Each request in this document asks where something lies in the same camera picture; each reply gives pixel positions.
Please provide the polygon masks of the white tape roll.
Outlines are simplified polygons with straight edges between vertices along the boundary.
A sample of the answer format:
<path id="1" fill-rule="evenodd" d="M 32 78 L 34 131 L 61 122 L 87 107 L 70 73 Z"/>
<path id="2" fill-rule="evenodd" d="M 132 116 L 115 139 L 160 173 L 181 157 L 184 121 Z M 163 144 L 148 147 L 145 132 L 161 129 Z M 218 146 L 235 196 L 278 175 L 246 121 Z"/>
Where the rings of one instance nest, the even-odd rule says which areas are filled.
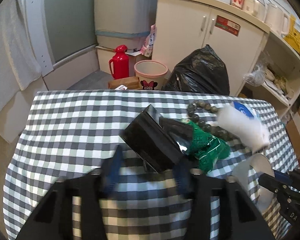
<path id="1" fill-rule="evenodd" d="M 245 161 L 240 162 L 236 165 L 232 171 L 232 176 L 236 177 L 239 184 L 243 189 L 249 193 L 249 171 L 253 169 L 256 172 L 257 180 L 261 175 L 267 174 L 271 177 L 275 177 L 273 168 L 266 156 L 261 153 L 255 153 L 250 156 Z M 270 207 L 273 200 L 274 194 L 266 189 L 265 187 L 259 185 L 259 195 L 257 198 L 256 206 L 259 211 L 264 214 Z"/>

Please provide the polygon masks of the black plastic cup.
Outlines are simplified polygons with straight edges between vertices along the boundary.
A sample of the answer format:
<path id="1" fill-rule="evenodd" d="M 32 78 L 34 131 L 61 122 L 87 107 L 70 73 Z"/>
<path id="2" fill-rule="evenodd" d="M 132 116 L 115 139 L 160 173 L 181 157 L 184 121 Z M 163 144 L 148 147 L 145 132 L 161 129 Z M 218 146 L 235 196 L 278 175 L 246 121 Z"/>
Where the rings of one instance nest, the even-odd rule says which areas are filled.
<path id="1" fill-rule="evenodd" d="M 171 170 L 190 152 L 193 128 L 163 117 L 148 105 L 124 130 L 121 139 L 153 170 Z"/>

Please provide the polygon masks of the green plastic wrapper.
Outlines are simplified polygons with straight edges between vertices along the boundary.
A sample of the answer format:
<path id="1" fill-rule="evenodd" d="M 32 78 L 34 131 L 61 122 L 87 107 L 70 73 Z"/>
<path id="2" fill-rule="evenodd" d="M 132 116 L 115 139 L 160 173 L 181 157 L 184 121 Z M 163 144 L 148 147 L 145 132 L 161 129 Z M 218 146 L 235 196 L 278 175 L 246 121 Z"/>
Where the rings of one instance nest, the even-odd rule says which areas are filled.
<path id="1" fill-rule="evenodd" d="M 197 168 L 204 174 L 211 172 L 218 160 L 230 155 L 230 147 L 224 140 L 204 132 L 190 119 L 182 119 L 181 122 L 193 129 L 190 148 L 186 153 L 194 157 Z"/>

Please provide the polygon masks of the grey checkered tablecloth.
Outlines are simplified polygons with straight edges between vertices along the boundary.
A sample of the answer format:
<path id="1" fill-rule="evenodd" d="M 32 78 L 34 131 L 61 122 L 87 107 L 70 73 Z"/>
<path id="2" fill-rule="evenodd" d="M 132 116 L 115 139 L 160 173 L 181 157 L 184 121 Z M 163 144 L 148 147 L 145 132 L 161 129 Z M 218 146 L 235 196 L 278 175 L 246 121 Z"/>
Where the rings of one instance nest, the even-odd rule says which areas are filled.
<path id="1" fill-rule="evenodd" d="M 119 133 L 147 106 L 185 119 L 195 101 L 223 107 L 234 98 L 142 90 L 45 91 L 34 97 L 8 165 L 3 214 L 15 239 L 42 196 L 59 177 L 76 178 L 100 167 L 122 144 Z M 101 202 L 109 239 L 182 239 L 191 203 L 177 194 L 171 172 L 147 173 L 130 149 L 113 196 Z"/>

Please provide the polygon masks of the white open shelf unit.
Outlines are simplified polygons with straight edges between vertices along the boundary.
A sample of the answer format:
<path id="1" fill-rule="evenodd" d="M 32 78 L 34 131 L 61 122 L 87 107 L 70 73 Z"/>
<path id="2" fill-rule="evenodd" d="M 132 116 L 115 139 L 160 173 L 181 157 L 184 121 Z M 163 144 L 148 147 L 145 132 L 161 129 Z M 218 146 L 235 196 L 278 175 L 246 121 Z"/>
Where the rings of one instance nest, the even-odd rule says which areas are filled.
<path id="1" fill-rule="evenodd" d="M 251 99 L 260 99 L 269 102 L 277 112 L 279 118 L 283 118 L 291 109 L 300 95 L 300 55 L 279 35 L 271 31 L 264 47 L 270 56 L 268 66 L 279 77 L 286 79 L 287 92 L 291 95 L 280 95 L 278 90 L 266 83 L 258 87 L 245 84 L 240 94 Z"/>

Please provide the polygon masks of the black garbage bag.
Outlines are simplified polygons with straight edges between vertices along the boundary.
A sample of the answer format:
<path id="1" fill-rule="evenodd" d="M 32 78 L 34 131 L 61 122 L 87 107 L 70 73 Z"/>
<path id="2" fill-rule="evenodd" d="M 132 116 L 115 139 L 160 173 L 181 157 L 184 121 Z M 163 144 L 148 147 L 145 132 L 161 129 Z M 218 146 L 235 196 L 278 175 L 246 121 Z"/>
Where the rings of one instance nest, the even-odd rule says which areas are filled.
<path id="1" fill-rule="evenodd" d="M 175 66 L 162 90 L 229 96 L 226 65 L 207 44 Z"/>

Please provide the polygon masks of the yellow paper bag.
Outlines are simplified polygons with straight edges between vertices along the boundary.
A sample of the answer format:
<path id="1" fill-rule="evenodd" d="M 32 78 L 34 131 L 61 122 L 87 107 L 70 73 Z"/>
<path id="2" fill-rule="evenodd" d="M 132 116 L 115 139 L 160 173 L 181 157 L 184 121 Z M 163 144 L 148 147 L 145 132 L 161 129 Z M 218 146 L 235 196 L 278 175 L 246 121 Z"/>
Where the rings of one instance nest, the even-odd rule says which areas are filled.
<path id="1" fill-rule="evenodd" d="M 290 16 L 289 32 L 283 39 L 300 55 L 300 24 L 293 15 Z"/>

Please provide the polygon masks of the white electric kettle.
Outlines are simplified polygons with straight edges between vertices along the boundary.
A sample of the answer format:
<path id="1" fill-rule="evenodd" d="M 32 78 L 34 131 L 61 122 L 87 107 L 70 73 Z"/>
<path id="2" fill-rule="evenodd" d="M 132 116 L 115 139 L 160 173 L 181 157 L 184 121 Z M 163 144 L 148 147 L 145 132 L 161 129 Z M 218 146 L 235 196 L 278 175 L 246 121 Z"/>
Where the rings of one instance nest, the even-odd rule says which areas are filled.
<path id="1" fill-rule="evenodd" d="M 289 33 L 290 15 L 273 3 L 267 5 L 267 13 L 264 22 L 279 36 L 286 36 Z"/>

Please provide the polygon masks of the small brown cardboard boxes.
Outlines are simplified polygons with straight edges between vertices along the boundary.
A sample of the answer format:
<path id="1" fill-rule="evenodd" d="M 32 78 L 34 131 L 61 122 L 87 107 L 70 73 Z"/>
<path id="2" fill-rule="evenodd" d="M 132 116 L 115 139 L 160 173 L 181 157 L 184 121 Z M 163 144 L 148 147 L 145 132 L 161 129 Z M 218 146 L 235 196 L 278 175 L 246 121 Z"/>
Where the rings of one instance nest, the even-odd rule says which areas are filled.
<path id="1" fill-rule="evenodd" d="M 142 90 L 140 80 L 136 76 L 126 77 L 123 79 L 117 79 L 108 82 L 109 89 L 117 89 L 117 87 L 120 87 L 121 85 L 124 85 L 129 90 Z"/>

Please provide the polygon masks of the pink minnie waste bin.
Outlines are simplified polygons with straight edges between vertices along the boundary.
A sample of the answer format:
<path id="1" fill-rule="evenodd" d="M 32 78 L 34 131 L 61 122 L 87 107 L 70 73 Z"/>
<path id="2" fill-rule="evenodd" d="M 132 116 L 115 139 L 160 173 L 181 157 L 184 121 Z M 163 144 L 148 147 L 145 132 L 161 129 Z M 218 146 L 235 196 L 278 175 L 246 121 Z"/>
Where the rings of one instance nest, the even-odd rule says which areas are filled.
<path id="1" fill-rule="evenodd" d="M 134 65 L 142 90 L 161 90 L 168 68 L 157 61 L 143 60 Z"/>

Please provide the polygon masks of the red thermos jug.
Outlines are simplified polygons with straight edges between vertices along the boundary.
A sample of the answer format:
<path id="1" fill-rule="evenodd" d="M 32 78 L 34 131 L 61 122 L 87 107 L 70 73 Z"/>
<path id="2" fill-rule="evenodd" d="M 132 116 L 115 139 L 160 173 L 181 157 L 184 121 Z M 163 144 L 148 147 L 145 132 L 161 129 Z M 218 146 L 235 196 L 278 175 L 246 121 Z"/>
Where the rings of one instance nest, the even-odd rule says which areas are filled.
<path id="1" fill-rule="evenodd" d="M 109 69 L 114 80 L 129 77 L 129 57 L 126 51 L 127 46 L 118 46 L 115 55 L 109 60 Z"/>

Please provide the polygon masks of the white rice cooker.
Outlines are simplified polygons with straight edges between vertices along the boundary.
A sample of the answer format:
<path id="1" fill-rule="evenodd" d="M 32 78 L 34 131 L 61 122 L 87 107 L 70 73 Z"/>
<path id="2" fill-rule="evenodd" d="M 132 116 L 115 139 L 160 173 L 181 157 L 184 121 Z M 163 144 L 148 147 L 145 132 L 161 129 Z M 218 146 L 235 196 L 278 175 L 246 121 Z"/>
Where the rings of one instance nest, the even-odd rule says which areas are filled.
<path id="1" fill-rule="evenodd" d="M 260 2 L 259 0 L 244 0 L 242 9 L 249 15 L 256 17 L 262 22 L 265 19 L 266 6 L 263 2 Z"/>

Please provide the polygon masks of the pink spray bottle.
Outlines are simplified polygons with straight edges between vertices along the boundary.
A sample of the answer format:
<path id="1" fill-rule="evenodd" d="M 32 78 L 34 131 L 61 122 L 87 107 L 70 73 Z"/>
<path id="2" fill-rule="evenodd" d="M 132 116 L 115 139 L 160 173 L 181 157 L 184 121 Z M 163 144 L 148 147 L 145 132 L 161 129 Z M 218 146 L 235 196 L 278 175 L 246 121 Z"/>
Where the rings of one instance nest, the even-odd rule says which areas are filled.
<path id="1" fill-rule="evenodd" d="M 156 26 L 152 25 L 149 35 L 146 37 L 146 40 L 141 48 L 141 54 L 145 57 L 151 57 L 153 52 L 153 44 L 155 40 Z"/>

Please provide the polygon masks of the white cabinet with doors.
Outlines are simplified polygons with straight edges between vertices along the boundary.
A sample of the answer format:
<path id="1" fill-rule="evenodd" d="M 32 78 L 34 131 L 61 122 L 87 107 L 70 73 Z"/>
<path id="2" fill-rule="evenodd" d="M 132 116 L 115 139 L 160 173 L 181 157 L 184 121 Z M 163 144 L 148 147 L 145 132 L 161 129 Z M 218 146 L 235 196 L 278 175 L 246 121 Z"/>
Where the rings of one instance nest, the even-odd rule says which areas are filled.
<path id="1" fill-rule="evenodd" d="M 152 59 L 174 67 L 194 50 L 209 45 L 225 63 L 230 95 L 244 86 L 264 49 L 270 27 L 218 0 L 157 0 Z"/>

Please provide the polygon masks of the grey washing machine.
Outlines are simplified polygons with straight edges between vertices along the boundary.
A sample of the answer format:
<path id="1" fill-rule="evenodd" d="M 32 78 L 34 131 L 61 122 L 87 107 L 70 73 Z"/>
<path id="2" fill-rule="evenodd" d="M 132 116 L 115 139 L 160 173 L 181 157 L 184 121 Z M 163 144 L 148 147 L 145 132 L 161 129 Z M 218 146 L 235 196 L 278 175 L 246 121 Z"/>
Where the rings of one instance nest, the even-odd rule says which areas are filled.
<path id="1" fill-rule="evenodd" d="M 99 46 L 141 49 L 155 23 L 157 0 L 94 0 L 95 35 Z"/>

